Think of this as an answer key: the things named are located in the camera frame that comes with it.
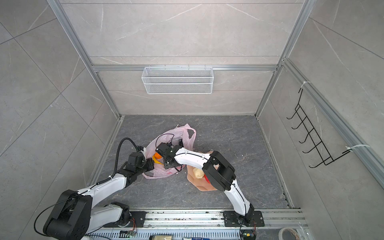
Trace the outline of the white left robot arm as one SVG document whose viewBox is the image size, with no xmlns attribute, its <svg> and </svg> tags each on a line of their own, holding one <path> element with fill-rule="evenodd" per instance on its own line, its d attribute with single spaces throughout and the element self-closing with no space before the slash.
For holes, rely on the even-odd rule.
<svg viewBox="0 0 384 240">
<path fill-rule="evenodd" d="M 146 148 L 134 145 L 135 151 L 121 166 L 116 154 L 113 173 L 106 179 L 78 191 L 64 191 L 52 210 L 42 231 L 35 232 L 43 237 L 57 240 L 81 240 L 104 225 L 125 227 L 134 222 L 128 205 L 113 202 L 104 207 L 97 205 L 137 180 L 143 173 L 154 169 L 154 161 L 146 156 Z"/>
</svg>

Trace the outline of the orange fake fruit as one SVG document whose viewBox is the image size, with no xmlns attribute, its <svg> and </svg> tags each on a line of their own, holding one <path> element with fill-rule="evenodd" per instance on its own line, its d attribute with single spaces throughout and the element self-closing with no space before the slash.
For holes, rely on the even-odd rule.
<svg viewBox="0 0 384 240">
<path fill-rule="evenodd" d="M 158 153 L 155 153 L 155 154 L 154 154 L 154 157 L 155 157 L 156 160 L 159 160 L 159 159 L 162 159 L 162 158 L 163 158 L 163 157 L 162 157 L 160 154 L 158 154 Z"/>
</svg>

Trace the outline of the pink wavy plastic plate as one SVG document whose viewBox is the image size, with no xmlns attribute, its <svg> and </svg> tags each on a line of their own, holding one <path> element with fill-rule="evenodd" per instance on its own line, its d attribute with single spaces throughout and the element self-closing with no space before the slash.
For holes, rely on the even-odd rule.
<svg viewBox="0 0 384 240">
<path fill-rule="evenodd" d="M 205 160 L 204 158 L 202 158 L 202 160 L 199 160 L 200 168 L 197 168 L 196 164 L 194 164 L 193 166 L 187 165 L 187 169 L 188 169 L 187 179 L 190 183 L 192 183 L 200 191 L 203 191 L 203 192 L 216 191 L 217 189 L 215 187 L 213 187 L 211 183 L 210 184 L 207 183 L 207 181 L 205 179 L 197 180 L 197 179 L 193 178 L 193 168 L 202 169 L 203 164 L 206 162 L 207 162 L 207 160 Z"/>
</svg>

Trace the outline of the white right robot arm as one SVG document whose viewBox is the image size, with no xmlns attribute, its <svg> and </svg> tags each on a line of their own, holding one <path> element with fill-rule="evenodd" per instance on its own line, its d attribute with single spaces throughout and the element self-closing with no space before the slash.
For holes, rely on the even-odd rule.
<svg viewBox="0 0 384 240">
<path fill-rule="evenodd" d="M 235 168 L 225 157 L 213 151 L 203 154 L 187 150 L 178 145 L 169 143 L 155 143 L 156 153 L 162 156 L 165 169 L 177 168 L 182 165 L 200 169 L 218 191 L 225 193 L 233 205 L 235 213 L 239 216 L 241 224 L 248 226 L 253 223 L 255 208 L 244 196 L 238 185 Z"/>
</svg>

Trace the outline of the yellow fake fruit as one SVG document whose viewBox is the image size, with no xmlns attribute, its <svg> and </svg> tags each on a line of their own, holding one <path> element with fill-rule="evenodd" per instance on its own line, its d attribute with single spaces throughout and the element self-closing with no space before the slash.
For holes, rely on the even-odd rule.
<svg viewBox="0 0 384 240">
<path fill-rule="evenodd" d="M 161 165 L 163 165 L 163 163 L 161 163 L 160 161 L 158 161 L 154 156 L 152 157 L 152 160 L 153 160 L 154 163 L 156 163 L 156 164 L 161 164 Z"/>
</svg>

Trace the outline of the red fake fruit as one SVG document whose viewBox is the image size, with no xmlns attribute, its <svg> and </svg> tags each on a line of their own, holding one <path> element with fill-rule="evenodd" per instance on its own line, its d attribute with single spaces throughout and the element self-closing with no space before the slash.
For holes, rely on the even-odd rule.
<svg viewBox="0 0 384 240">
<path fill-rule="evenodd" d="M 204 175 L 204 178 L 205 178 L 205 180 L 207 181 L 207 183 L 209 183 L 209 184 L 211 183 L 211 182 L 209 181 L 207 175 Z"/>
</svg>

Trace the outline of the pink plastic shopping bag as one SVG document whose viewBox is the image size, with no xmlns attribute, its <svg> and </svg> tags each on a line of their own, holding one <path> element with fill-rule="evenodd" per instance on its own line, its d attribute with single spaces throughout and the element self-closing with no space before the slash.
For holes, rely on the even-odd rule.
<svg viewBox="0 0 384 240">
<path fill-rule="evenodd" d="M 189 124 L 185 124 L 184 126 L 177 126 L 176 128 L 171 129 L 162 135 L 159 135 L 149 143 L 145 150 L 146 158 L 152 159 L 152 157 L 156 153 L 156 148 L 160 143 L 171 142 L 174 146 L 176 146 L 179 144 L 179 140 L 183 141 L 183 145 L 186 149 L 193 151 L 196 135 L 196 130 L 192 128 Z M 149 171 L 149 173 L 143 174 L 146 179 L 154 180 L 166 178 L 178 172 L 176 169 L 166 170 L 164 168 L 164 165 L 161 164 L 154 163 L 154 166 L 154 170 Z"/>
</svg>

